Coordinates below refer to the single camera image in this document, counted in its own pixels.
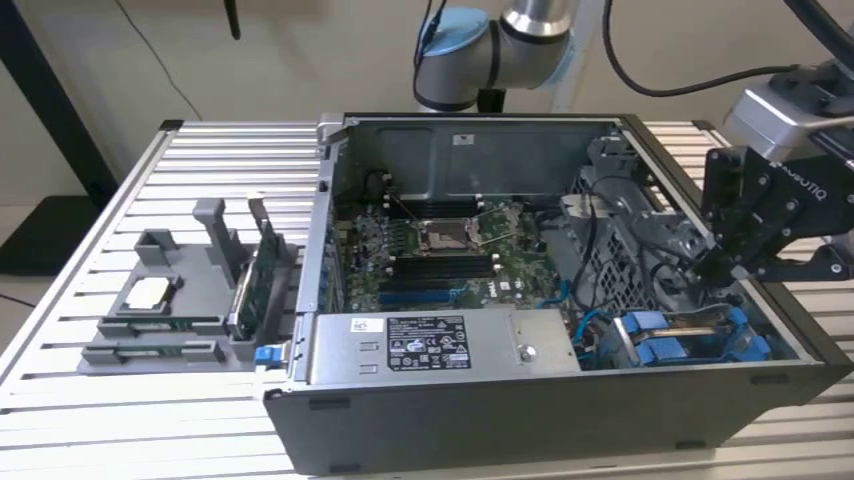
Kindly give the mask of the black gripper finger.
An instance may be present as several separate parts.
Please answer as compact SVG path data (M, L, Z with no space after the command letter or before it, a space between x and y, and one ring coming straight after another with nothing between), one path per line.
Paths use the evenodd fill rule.
M744 259L746 241L755 228L747 217L767 190L760 180L762 156L751 148L715 148L707 152L700 214L713 245L692 272L700 280L731 280L731 270Z
M779 251L796 239L794 224L802 217L802 210L802 207L780 207L763 215L752 212L739 222L725 241L733 279L755 277L762 281L792 281L806 277L810 269L806 262L778 257Z

